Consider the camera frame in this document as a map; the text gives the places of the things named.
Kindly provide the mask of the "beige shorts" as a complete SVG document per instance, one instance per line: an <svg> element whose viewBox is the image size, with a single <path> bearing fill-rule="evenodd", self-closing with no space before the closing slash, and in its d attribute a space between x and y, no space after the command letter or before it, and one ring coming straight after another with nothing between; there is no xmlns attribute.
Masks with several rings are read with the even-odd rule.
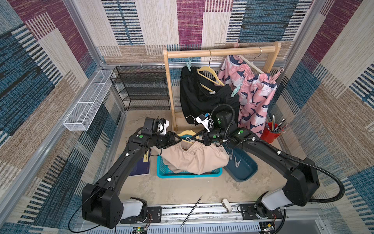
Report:
<svg viewBox="0 0 374 234"><path fill-rule="evenodd" d="M195 175L212 172L227 166L229 155L223 146L205 146L200 142L181 141L167 149L152 148L173 173L188 172Z"/></svg>

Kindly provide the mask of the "yellow hanger of black shorts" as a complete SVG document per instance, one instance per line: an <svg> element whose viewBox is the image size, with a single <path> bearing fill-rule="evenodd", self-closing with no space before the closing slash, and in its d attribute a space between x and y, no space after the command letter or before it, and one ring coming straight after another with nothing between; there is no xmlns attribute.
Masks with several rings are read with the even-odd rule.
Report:
<svg viewBox="0 0 374 234"><path fill-rule="evenodd" d="M197 74L199 76L205 78L209 82L213 83L216 86L224 87L225 84L218 78L218 75L216 74L216 72L210 67L210 62L211 62L211 59L212 59L212 53L211 53L210 49L208 51L210 53L210 59L209 59L208 66L203 66L201 68L198 68L197 69Z"/></svg>

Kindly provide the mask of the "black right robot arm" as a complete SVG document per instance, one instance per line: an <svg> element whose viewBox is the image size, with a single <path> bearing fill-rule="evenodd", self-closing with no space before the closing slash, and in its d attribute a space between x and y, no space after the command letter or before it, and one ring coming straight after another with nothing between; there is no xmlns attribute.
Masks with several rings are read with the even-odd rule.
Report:
<svg viewBox="0 0 374 234"><path fill-rule="evenodd" d="M243 148L276 169L285 179L286 184L272 192L265 192L256 201L253 210L260 219L266 219L271 212L280 208L297 205L305 206L308 202L332 203L345 194L342 181L334 174L318 167L305 158L303 160L289 155L258 137L246 128L239 128L234 121L234 109L228 104L219 104L211 113L196 116L195 123L204 126L198 132L200 143L211 145L221 143L230 150ZM339 192L332 198L315 199L314 193L320 187L318 172L330 177L339 187Z"/></svg>

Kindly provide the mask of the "mint clothespin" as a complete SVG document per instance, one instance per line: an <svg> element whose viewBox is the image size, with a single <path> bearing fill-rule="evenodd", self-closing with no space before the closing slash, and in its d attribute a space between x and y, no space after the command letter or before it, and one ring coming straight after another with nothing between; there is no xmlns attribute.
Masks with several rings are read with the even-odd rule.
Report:
<svg viewBox="0 0 374 234"><path fill-rule="evenodd" d="M191 62L191 59L190 59L190 58L188 58L188 60L186 61L186 67L187 67L188 70L191 72L192 62Z"/></svg>
<svg viewBox="0 0 374 234"><path fill-rule="evenodd" d="M240 90L240 88L241 88L242 85L243 85L243 84L240 83L240 84L238 84L238 85L234 88L234 90L233 90L232 93L231 93L231 97L232 97L232 98L235 97L235 96L237 95L237 93L239 92L239 90Z"/></svg>

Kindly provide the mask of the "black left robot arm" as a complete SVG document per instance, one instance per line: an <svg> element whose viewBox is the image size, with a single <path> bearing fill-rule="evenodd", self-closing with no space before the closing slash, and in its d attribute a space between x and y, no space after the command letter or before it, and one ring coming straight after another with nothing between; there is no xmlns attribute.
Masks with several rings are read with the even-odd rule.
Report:
<svg viewBox="0 0 374 234"><path fill-rule="evenodd" d="M121 201L119 194L133 168L152 147L167 149L182 140L175 132L168 131L168 126L166 119L146 118L144 126L129 137L123 153L108 172L95 184L83 188L84 220L113 229L123 219L144 222L148 218L145 200Z"/></svg>

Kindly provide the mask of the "yellow hanger of beige shorts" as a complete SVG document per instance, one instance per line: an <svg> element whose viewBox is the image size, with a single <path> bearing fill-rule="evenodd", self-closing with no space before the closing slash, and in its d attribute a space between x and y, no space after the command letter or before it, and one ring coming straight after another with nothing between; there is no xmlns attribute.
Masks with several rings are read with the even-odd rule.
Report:
<svg viewBox="0 0 374 234"><path fill-rule="evenodd" d="M193 124L191 124L191 127L189 130L185 130L181 133L178 133L177 135L182 139L182 141L194 144L195 140L193 140L193 136L195 136L197 133L192 130L192 126L195 124L195 120Z"/></svg>

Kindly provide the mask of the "black shorts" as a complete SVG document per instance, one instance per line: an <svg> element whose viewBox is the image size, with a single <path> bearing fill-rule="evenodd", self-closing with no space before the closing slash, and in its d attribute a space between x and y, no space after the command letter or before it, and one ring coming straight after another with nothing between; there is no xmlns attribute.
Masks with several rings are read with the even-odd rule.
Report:
<svg viewBox="0 0 374 234"><path fill-rule="evenodd" d="M200 114L210 113L219 104L228 104L235 111L234 122L239 120L239 97L231 96L232 88L216 86L197 73L197 67L186 66L181 70L180 79L180 102L183 114L188 124L197 123L193 118Z"/></svg>

